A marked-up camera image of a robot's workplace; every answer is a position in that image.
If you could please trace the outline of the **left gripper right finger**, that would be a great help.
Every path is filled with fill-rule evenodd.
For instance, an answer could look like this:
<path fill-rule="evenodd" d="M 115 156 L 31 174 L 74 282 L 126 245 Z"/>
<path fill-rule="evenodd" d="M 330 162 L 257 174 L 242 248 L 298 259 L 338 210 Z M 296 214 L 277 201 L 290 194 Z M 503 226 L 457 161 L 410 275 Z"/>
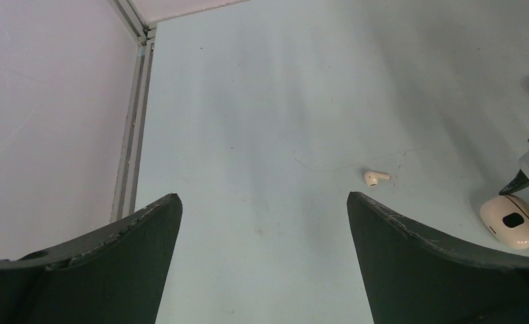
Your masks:
<path fill-rule="evenodd" d="M 362 192 L 347 213 L 375 323 L 529 323 L 529 256 L 405 217 Z"/>

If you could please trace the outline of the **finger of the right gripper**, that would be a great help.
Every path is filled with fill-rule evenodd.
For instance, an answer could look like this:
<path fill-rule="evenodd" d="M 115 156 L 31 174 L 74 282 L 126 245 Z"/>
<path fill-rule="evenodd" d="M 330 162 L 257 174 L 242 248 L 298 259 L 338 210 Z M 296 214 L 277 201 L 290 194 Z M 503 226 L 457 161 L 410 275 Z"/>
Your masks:
<path fill-rule="evenodd" d="M 512 195 L 516 192 L 524 190 L 529 187 L 529 178 L 520 169 L 514 179 L 510 181 L 503 189 L 499 191 L 499 195 Z"/>

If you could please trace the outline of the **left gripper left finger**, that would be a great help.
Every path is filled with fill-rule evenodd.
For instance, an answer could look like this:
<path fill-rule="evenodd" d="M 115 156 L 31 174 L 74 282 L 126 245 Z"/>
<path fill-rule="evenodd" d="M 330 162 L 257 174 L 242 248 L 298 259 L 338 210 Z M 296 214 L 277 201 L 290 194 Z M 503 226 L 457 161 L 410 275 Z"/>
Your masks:
<path fill-rule="evenodd" d="M 154 323 L 182 202 L 167 194 L 73 240 L 0 260 L 0 323 Z"/>

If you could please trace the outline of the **white earbud charging case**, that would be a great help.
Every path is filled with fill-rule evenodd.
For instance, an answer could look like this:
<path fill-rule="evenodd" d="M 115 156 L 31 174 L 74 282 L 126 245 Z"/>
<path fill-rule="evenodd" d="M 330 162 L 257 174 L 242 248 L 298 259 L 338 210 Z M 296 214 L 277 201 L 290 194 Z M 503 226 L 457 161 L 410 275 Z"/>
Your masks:
<path fill-rule="evenodd" d="M 514 249 L 529 248 L 529 204 L 514 195 L 498 195 L 480 208 L 480 218 L 502 244 Z"/>

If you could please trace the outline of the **white earbud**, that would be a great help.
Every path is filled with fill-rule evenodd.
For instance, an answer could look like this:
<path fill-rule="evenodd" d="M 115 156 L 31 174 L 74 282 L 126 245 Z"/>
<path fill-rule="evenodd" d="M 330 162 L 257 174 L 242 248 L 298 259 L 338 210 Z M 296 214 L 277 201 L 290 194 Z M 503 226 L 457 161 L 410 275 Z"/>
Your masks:
<path fill-rule="evenodd" d="M 376 186 L 380 180 L 390 180 L 391 175 L 377 171 L 367 171 L 364 173 L 363 178 L 368 186 Z"/>

